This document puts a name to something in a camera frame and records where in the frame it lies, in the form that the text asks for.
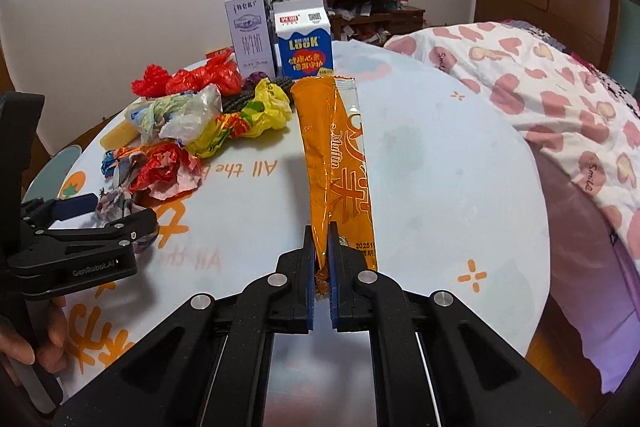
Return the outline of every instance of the white milk carton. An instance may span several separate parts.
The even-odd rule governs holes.
[[[334,74],[331,26],[323,0],[273,6],[282,74],[291,78]]]
[[[225,8],[242,77],[262,71],[274,78],[275,57],[265,0],[226,0]]]

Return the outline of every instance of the orange snack wrapper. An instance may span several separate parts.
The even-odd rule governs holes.
[[[337,222],[343,244],[362,250],[367,266],[377,269],[367,170],[356,143],[362,124],[359,113],[347,115],[335,79],[302,78],[291,88],[305,146],[320,293],[328,289],[326,236],[331,221]]]

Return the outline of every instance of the blue milk carton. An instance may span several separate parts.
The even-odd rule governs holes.
[[[291,78],[334,74],[331,26],[324,0],[295,0],[273,6],[282,73]]]

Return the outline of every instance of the yellow plastic bag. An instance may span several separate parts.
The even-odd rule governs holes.
[[[255,138],[267,129],[283,129],[291,120],[289,104],[289,98],[282,88],[263,78],[255,86],[254,99],[240,112],[242,118],[251,124],[251,129],[242,136]]]

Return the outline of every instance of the round table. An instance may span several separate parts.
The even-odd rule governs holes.
[[[549,285],[546,210],[535,163],[526,143],[492,108],[444,75],[422,83],[427,105],[433,105],[431,116],[420,119],[422,137],[396,136],[393,146],[403,154],[403,139],[426,139],[443,162],[423,158],[412,173],[406,166],[414,160],[396,157],[397,175],[390,172],[379,144],[385,144],[394,118],[384,108],[374,113],[383,103],[375,93],[380,90],[395,107],[393,90],[385,91],[392,82],[432,73],[406,60],[373,46],[334,42],[336,73],[359,82],[379,270],[423,295],[450,289],[524,354]],[[114,118],[83,152],[63,185],[66,195],[110,188],[100,173],[104,150],[98,142],[122,118]],[[470,132],[479,121],[483,131]],[[498,159],[508,176],[495,166]],[[273,272],[279,254],[302,245],[310,201],[295,113],[284,131],[234,140],[203,165],[198,190],[156,207],[159,237],[138,256],[137,275],[68,296],[71,364],[61,377],[70,395],[195,293],[239,293]],[[487,173],[491,165],[494,171]],[[416,179],[433,190],[416,192]],[[402,191],[411,187],[407,198]],[[404,211],[385,210],[402,200]],[[417,204],[426,206],[413,215]],[[55,224],[91,225],[90,216]],[[424,237],[433,238],[431,244]],[[264,425],[327,422],[370,427],[376,413],[369,336],[332,330],[328,302],[321,300],[312,333],[276,335]]]

